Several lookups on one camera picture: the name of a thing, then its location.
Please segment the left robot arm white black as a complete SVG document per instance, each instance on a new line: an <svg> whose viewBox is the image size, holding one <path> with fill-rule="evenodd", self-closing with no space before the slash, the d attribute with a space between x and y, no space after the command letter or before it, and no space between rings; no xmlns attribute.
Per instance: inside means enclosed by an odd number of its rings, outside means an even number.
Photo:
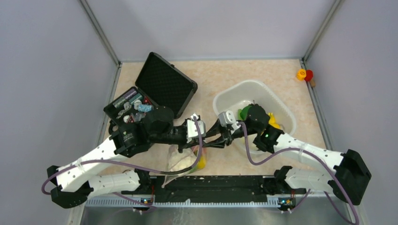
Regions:
<svg viewBox="0 0 398 225"><path fill-rule="evenodd" d="M103 143L76 161L47 169L47 182L54 188L47 192L52 202L70 209L87 200L108 193L149 191L151 169L132 165L130 171L101 175L110 165L126 165L126 160L148 151L153 144L176 145L180 150L202 147L205 123L193 114L182 125L174 126L174 113L167 107L149 111L139 121L127 123L114 131Z"/></svg>

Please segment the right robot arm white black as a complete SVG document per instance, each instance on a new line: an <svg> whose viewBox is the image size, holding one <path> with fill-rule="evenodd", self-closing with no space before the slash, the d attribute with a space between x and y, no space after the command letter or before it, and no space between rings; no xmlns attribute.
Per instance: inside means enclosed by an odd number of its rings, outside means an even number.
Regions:
<svg viewBox="0 0 398 225"><path fill-rule="evenodd" d="M274 177L279 192L313 189L333 193L346 203L360 205L372 175L357 151L339 152L313 146L270 125L269 120L270 116L258 104L250 104L241 120L237 120L231 111L222 112L205 135L206 138L219 135L219 138L207 146L224 148L238 138L243 138L248 145L248 136L255 135L253 143L258 150L272 155L279 153L314 168L306 171L283 166L277 170Z"/></svg>

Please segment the clear pink-dotted zip bag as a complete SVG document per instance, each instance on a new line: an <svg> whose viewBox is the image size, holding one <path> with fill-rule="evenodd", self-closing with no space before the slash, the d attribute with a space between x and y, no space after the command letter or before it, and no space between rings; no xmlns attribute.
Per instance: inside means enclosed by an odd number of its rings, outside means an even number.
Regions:
<svg viewBox="0 0 398 225"><path fill-rule="evenodd" d="M196 161L198 152L199 152L199 146L194 146L191 147L190 149L184 149L183 152L180 153L178 152L177 145L171 145L168 150L168 161L166 165L166 171L176 172L191 166ZM206 164L207 164L207 149L202 148L200 160L192 169L190 169L187 172L175 175L166 175L165 180L161 187L165 188L166 185L176 180L177 178L204 169Z"/></svg>

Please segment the white toy cauliflower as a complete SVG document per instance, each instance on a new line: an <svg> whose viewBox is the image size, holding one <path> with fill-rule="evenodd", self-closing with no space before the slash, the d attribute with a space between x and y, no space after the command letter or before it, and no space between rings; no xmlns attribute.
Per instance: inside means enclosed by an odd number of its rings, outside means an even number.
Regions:
<svg viewBox="0 0 398 225"><path fill-rule="evenodd" d="M173 151L168 160L168 169L171 172L180 171L190 167L196 160L195 154L191 150L179 153Z"/></svg>

